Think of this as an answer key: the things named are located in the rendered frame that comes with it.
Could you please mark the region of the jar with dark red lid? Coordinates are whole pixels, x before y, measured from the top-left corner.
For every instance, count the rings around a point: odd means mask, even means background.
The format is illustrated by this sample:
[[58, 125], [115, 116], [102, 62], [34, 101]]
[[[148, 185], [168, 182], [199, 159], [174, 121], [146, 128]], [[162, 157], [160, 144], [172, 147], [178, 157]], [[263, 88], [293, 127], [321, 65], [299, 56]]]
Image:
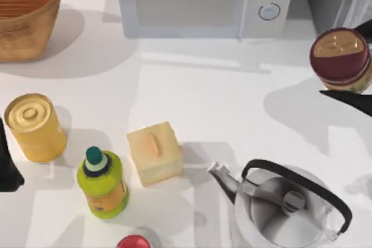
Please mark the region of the jar with dark red lid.
[[372, 85], [372, 52], [353, 28], [321, 33], [309, 53], [310, 65], [327, 89], [363, 93]]

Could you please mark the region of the pale microwave oven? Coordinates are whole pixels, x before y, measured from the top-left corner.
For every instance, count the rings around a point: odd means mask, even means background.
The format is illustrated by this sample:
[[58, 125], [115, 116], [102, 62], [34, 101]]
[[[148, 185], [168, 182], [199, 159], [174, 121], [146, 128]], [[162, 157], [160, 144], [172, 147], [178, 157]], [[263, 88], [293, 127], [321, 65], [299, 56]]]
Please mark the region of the pale microwave oven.
[[[279, 37], [284, 29], [291, 0], [248, 0], [245, 29], [242, 39]], [[278, 18], [265, 21], [258, 16], [261, 6], [276, 3], [281, 8]]]

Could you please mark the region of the microwave knob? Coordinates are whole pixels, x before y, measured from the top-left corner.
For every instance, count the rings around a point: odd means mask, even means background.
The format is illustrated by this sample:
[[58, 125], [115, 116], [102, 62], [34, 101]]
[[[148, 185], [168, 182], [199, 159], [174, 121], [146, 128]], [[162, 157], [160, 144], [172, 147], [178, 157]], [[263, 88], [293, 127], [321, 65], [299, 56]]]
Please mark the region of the microwave knob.
[[258, 10], [258, 16], [265, 21], [271, 21], [279, 17], [281, 8], [276, 3], [263, 5]]

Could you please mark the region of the microwave oven door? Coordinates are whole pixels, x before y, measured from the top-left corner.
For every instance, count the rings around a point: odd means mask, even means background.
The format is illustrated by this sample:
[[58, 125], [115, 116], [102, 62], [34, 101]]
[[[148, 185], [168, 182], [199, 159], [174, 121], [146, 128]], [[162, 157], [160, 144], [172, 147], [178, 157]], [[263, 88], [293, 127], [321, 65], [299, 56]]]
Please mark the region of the microwave oven door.
[[238, 38], [243, 0], [119, 0], [128, 38]]

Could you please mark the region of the green bottle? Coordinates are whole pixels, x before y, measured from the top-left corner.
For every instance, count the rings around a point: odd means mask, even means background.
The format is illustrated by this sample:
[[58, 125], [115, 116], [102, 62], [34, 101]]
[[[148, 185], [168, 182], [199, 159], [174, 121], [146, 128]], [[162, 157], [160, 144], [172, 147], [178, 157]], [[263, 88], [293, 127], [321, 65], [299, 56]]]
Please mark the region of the green bottle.
[[94, 216], [108, 220], [127, 205], [129, 191], [120, 158], [111, 151], [90, 146], [77, 169], [77, 182]]

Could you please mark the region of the yellow can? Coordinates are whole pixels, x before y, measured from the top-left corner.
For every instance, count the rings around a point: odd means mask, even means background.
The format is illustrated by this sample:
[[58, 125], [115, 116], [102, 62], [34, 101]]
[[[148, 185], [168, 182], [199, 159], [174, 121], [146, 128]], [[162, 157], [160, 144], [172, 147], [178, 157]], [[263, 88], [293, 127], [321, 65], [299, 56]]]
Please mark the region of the yellow can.
[[49, 162], [65, 151], [67, 136], [47, 96], [38, 93], [18, 96], [6, 107], [4, 118], [29, 160]]

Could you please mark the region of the brown woven basket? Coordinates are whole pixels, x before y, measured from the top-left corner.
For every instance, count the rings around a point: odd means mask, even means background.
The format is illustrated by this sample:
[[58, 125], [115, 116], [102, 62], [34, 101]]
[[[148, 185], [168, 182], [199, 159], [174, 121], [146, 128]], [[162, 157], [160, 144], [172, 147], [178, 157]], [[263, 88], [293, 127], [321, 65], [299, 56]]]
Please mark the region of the brown woven basket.
[[60, 0], [0, 0], [0, 62], [41, 56], [59, 7]]

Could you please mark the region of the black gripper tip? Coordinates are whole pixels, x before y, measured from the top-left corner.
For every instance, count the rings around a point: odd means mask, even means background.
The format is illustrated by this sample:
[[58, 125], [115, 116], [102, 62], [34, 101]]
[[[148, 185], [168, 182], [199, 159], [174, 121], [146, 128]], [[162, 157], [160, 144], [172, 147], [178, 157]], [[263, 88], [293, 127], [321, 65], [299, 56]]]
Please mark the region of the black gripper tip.
[[24, 185], [24, 178], [12, 160], [0, 118], [0, 192], [15, 192]]

